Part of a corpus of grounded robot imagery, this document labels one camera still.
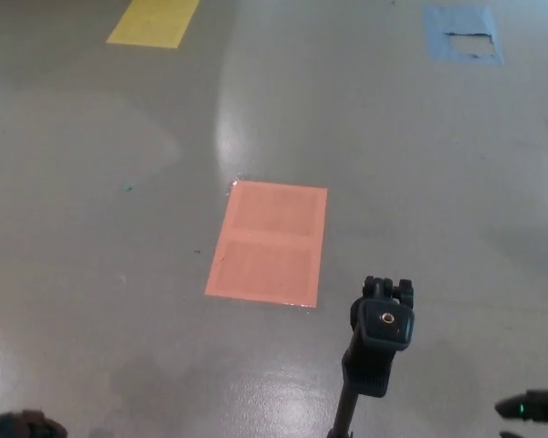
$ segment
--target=gray floor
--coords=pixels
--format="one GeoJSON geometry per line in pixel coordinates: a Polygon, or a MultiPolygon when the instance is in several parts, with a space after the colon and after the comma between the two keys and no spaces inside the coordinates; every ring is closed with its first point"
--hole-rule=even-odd
{"type": "Polygon", "coordinates": [[[504,67],[430,62],[412,0],[201,0],[177,51],[106,46],[127,4],[0,0],[0,411],[323,437],[366,275],[417,326],[355,437],[548,387],[548,0],[489,1],[504,67]],[[317,308],[204,297],[236,177],[329,188],[317,308]]]}

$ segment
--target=orange rectangle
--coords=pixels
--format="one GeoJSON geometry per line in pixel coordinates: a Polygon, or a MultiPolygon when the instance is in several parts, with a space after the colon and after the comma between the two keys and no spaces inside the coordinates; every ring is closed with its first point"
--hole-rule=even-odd
{"type": "Polygon", "coordinates": [[[316,307],[327,189],[238,181],[205,294],[316,307]]]}

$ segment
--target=yellow rectangle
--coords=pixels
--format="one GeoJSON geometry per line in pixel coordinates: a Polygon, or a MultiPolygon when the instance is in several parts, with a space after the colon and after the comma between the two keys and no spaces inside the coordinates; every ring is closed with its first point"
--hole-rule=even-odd
{"type": "Polygon", "coordinates": [[[177,48],[199,0],[132,0],[108,43],[177,48]]]}

